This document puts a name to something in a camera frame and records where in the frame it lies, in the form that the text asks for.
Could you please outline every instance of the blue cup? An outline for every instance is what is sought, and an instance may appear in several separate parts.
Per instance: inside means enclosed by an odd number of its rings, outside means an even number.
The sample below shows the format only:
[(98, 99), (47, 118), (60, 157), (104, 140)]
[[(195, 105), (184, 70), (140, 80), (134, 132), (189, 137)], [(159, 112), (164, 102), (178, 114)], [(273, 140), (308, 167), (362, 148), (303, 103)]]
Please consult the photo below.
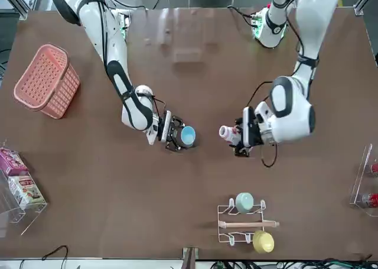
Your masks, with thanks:
[(181, 130), (179, 145), (185, 148), (192, 147), (195, 141), (195, 130), (192, 126), (185, 126)]

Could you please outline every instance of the brown tabletop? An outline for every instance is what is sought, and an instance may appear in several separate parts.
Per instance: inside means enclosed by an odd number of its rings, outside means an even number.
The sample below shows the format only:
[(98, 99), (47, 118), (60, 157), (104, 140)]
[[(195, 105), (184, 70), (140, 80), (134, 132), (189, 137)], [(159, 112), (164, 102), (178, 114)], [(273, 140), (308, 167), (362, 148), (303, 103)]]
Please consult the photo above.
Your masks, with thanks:
[[(12, 90), (40, 45), (66, 49), (81, 87), (64, 118), (16, 103)], [(121, 123), (121, 102), (84, 29), (56, 12), (31, 12), (17, 36), (0, 90), (0, 135), (22, 153), (48, 208), (22, 237), (0, 241), (2, 257), (40, 257), (66, 244), (71, 257), (353, 260), (378, 259), (377, 220), (348, 205), (364, 145), (376, 138), (377, 68), (362, 18), (340, 8), (330, 24), (311, 102), (312, 136), (279, 146), (272, 168), (259, 149), (237, 158), (218, 136), (256, 86), (291, 74), (296, 39), (274, 50), (252, 40), (228, 9), (138, 12), (128, 36), (134, 85), (147, 84), (197, 131), (199, 146), (171, 153)], [(252, 105), (267, 94), (262, 89)], [(272, 157), (266, 147), (266, 159)], [(271, 254), (217, 240), (217, 205), (240, 192), (267, 203)]]

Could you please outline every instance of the red item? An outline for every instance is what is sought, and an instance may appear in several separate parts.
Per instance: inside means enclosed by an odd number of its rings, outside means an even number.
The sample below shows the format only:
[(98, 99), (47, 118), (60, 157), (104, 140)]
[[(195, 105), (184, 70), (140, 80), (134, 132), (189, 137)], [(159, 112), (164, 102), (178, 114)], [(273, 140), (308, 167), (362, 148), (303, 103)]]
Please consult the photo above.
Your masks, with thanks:
[(378, 175), (378, 164), (372, 164), (370, 166), (370, 172), (372, 174)]
[(369, 208), (378, 208), (378, 193), (362, 195), (362, 202)]

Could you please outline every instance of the white wire rack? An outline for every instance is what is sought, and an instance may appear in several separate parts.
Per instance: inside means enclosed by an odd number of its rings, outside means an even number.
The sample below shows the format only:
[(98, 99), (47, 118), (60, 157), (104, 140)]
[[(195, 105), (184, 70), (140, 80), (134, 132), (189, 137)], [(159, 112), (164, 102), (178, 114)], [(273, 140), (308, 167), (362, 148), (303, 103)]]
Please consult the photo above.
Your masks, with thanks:
[[(262, 222), (268, 222), (269, 220), (264, 220), (263, 211), (266, 209), (266, 203), (264, 200), (261, 200), (259, 204), (253, 205), (253, 208), (247, 214), (240, 213), (236, 206), (233, 198), (230, 198), (228, 205), (218, 205), (218, 225), (221, 215), (260, 215)], [(219, 242), (224, 242), (230, 244), (232, 247), (235, 245), (235, 242), (246, 242), (247, 244), (251, 243), (252, 235), (254, 232), (220, 232), (220, 227), (218, 226), (218, 240)]]

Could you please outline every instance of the clear acrylic shelf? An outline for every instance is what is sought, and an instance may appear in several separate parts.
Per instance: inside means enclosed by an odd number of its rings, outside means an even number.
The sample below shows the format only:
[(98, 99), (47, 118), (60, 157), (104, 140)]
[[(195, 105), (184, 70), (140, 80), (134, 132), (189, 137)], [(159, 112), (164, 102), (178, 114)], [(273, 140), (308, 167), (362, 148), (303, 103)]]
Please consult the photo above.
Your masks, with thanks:
[(42, 203), (29, 204), (22, 210), (9, 189), (7, 177), (0, 170), (0, 238), (23, 235), (46, 206), (43, 198)]
[(371, 217), (378, 216), (378, 208), (369, 208), (363, 202), (363, 196), (378, 193), (378, 176), (371, 174), (370, 166), (377, 164), (378, 149), (369, 144), (365, 146), (356, 181), (350, 196), (350, 204), (357, 206)]

